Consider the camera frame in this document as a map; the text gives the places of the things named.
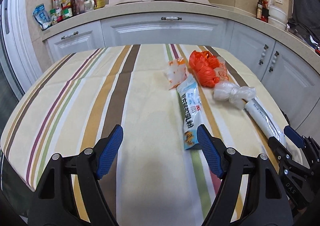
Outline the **white tube package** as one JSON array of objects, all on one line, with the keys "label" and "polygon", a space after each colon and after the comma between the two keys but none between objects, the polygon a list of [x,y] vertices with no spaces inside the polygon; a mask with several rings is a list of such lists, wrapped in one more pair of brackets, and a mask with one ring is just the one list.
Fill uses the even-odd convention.
[{"label": "white tube package", "polygon": [[273,119],[272,114],[264,108],[262,102],[257,97],[245,104],[245,110],[253,118],[267,139],[274,137],[286,147],[284,133]]}]

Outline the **clear plastic bag wad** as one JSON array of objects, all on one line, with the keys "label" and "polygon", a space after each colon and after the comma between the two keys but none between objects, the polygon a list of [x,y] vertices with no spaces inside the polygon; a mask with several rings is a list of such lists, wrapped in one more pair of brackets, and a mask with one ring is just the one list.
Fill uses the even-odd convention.
[{"label": "clear plastic bag wad", "polygon": [[236,108],[242,110],[245,105],[257,96],[254,87],[239,86],[228,81],[217,83],[213,90],[213,99],[228,101]]}]

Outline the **blue white snack wrapper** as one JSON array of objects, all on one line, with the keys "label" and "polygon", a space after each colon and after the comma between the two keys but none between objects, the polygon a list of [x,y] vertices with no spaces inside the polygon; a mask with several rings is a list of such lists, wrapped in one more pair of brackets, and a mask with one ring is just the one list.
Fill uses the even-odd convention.
[{"label": "blue white snack wrapper", "polygon": [[177,92],[183,112],[184,149],[199,149],[197,128],[203,123],[202,103],[197,81],[192,74],[178,85]]}]

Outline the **orange bag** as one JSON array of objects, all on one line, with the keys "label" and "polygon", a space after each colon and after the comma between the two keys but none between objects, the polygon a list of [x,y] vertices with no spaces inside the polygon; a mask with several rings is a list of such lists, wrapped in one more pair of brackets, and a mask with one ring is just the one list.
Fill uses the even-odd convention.
[{"label": "orange bag", "polygon": [[214,88],[220,81],[215,71],[220,67],[220,62],[210,51],[198,52],[194,50],[189,56],[189,65],[201,86]]}]

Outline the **clear orange printed wrapper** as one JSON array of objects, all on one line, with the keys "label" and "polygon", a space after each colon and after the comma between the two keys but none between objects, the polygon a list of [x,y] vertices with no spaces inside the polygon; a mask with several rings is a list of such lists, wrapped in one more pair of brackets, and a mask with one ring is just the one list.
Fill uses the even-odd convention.
[{"label": "clear orange printed wrapper", "polygon": [[169,61],[165,76],[169,81],[169,89],[176,88],[184,82],[188,76],[184,58]]}]

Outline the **striped tablecloth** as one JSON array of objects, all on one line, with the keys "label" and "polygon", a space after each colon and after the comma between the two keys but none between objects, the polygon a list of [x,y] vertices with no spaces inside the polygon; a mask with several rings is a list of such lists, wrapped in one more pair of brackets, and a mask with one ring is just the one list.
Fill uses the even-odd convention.
[{"label": "striped tablecloth", "polygon": [[[117,225],[203,225],[221,179],[210,171],[200,144],[184,149],[180,97],[165,76],[168,62],[178,58],[197,81],[201,125],[245,156],[267,155],[278,174],[268,139],[245,108],[214,100],[214,88],[200,85],[189,65],[194,50],[224,58],[229,80],[219,82],[254,87],[283,131],[287,122],[265,86],[224,49],[159,44],[73,53],[29,89],[2,133],[1,149],[24,186],[34,196],[53,154],[77,156],[120,125],[123,141],[98,181]],[[76,175],[72,187],[80,218],[88,221]]]}]

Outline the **dark hanging cloth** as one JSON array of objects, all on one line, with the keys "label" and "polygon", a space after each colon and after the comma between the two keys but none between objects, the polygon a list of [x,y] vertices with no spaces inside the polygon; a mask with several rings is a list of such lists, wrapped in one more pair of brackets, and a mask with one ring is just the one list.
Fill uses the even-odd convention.
[{"label": "dark hanging cloth", "polygon": [[319,0],[293,0],[290,31],[314,49],[319,49]]}]

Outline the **stacked white bowls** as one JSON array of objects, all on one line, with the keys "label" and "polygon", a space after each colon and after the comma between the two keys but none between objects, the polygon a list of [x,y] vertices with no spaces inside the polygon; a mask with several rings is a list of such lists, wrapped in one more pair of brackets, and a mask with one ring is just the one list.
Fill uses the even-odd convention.
[{"label": "stacked white bowls", "polygon": [[287,28],[287,14],[276,6],[269,6],[268,23],[281,30]]}]

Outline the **dark sauce bottle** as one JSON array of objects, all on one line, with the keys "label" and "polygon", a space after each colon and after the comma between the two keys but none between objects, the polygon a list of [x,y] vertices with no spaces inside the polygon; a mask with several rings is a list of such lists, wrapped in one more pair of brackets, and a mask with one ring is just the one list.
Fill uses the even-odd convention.
[{"label": "dark sauce bottle", "polygon": [[262,12],[263,12],[263,0],[258,0],[257,2],[257,12],[256,12],[256,19],[261,19],[262,16]]}]

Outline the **blue white bag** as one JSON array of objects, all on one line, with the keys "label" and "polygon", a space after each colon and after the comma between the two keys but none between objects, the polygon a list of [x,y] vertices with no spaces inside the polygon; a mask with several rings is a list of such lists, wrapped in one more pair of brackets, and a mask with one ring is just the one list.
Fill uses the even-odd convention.
[{"label": "blue white bag", "polygon": [[46,30],[52,25],[51,18],[45,10],[44,4],[36,6],[33,11],[33,17],[35,21],[40,25],[41,30]]}]

